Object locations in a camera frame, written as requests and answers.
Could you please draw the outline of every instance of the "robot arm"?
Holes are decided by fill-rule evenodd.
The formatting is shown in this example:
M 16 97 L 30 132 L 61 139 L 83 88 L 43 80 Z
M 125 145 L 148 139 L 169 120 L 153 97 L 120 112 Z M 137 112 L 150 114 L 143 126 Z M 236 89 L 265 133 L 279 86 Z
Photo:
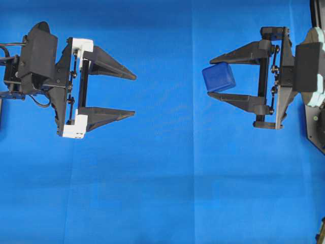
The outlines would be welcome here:
M 135 80 L 133 73 L 94 46 L 92 40 L 68 38 L 58 63 L 55 63 L 56 47 L 57 37 L 50 33 L 48 24 L 41 22 L 35 25 L 23 38 L 20 56 L 10 57 L 6 53 L 6 57 L 0 59 L 0 65 L 6 66 L 4 83 L 8 87 L 8 91 L 0 93 L 0 100 L 46 96 L 49 99 L 47 105 L 39 104 L 35 98 L 33 100 L 42 107 L 51 105 L 54 108 L 57 134 L 69 138 L 83 138 L 86 132 L 135 114 L 133 111 L 86 107 L 89 75 Z M 74 70 L 70 71 L 72 55 L 75 59 Z M 80 71 L 78 109 L 75 119 L 72 119 L 75 100 L 71 92 L 77 70 Z M 66 122 L 67 104 L 70 104 L 70 117 Z
M 215 66 L 204 69 L 203 75 L 208 95 L 256 114 L 253 123 L 256 128 L 282 129 L 288 106 L 300 93 L 306 109 L 307 137 L 325 154 L 325 0 L 311 0 L 310 10 L 313 27 L 306 39 L 296 46 L 296 57 L 292 54 L 287 27 L 262 27 L 260 41 L 214 58 L 210 64 Z M 274 45 L 273 41 L 281 41 L 281 47 Z M 277 67 L 279 52 L 280 65 Z M 271 71 L 275 81 L 271 89 L 272 102 L 267 105 L 268 70 L 272 56 Z M 229 64 L 259 65 L 257 96 L 220 93 L 235 84 Z M 275 122 L 265 122 L 265 116 L 274 113 Z

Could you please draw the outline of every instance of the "metal plate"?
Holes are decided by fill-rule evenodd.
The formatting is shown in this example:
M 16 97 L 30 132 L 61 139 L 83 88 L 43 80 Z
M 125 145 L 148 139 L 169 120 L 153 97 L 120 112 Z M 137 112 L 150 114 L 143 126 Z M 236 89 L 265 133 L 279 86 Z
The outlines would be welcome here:
M 325 148 L 323 147 L 322 143 L 320 142 L 317 134 L 317 120 L 315 117 L 318 117 L 320 114 L 319 108 L 311 108 L 305 106 L 306 110 L 306 124 L 307 124 L 307 136 L 308 139 L 325 154 Z

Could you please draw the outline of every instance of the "metal rod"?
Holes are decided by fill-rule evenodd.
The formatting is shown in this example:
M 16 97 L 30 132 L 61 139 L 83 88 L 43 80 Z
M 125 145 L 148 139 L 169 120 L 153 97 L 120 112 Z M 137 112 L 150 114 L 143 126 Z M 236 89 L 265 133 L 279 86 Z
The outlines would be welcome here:
M 271 103 L 271 108 L 274 108 L 274 93 L 272 93 L 272 103 Z
M 80 76 L 78 108 L 86 107 L 89 61 L 84 59 Z
M 70 72 L 70 81 L 69 81 L 69 90 L 68 93 L 71 93 L 73 87 L 73 79 L 77 77 L 77 53 L 74 53 L 74 68 L 73 71 Z
M 69 103 L 70 103 L 69 123 L 71 123 L 71 120 L 72 120 L 72 112 L 73 112 L 73 105 L 75 103 L 75 99 L 74 99 L 74 97 L 71 97 L 71 95 L 69 95 Z
M 270 58 L 261 58 L 259 67 L 258 96 L 264 97 L 264 105 L 266 105 L 266 94 L 268 89 Z M 257 115 L 256 121 L 265 121 L 265 115 Z

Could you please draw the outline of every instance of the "white bracket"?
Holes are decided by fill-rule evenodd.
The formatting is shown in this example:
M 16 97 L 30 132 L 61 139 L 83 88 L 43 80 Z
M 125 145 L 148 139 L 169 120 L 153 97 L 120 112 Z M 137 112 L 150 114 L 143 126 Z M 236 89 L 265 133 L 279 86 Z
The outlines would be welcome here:
M 76 109 L 75 123 L 64 125 L 62 137 L 82 139 L 87 130 L 88 115 L 78 114 Z
M 319 27 L 309 30 L 305 42 L 321 42 L 323 51 L 325 52 L 325 34 Z M 313 92 L 312 97 L 307 104 L 309 107 L 320 107 L 325 100 L 324 77 L 317 74 L 317 91 Z
M 74 54 L 75 51 L 77 51 L 77 57 L 80 59 L 80 62 L 79 62 L 79 71 L 80 71 L 82 69 L 82 61 L 83 61 L 84 51 L 93 52 L 93 40 L 73 38 L 73 40 L 72 40 L 72 54 Z

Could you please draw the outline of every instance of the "blue cube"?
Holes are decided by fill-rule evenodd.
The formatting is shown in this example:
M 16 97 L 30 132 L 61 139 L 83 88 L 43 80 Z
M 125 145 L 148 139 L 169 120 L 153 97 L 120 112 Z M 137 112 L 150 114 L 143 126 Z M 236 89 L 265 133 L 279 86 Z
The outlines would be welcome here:
M 218 63 L 202 71 L 209 93 L 222 92 L 236 86 L 232 69 L 228 63 Z

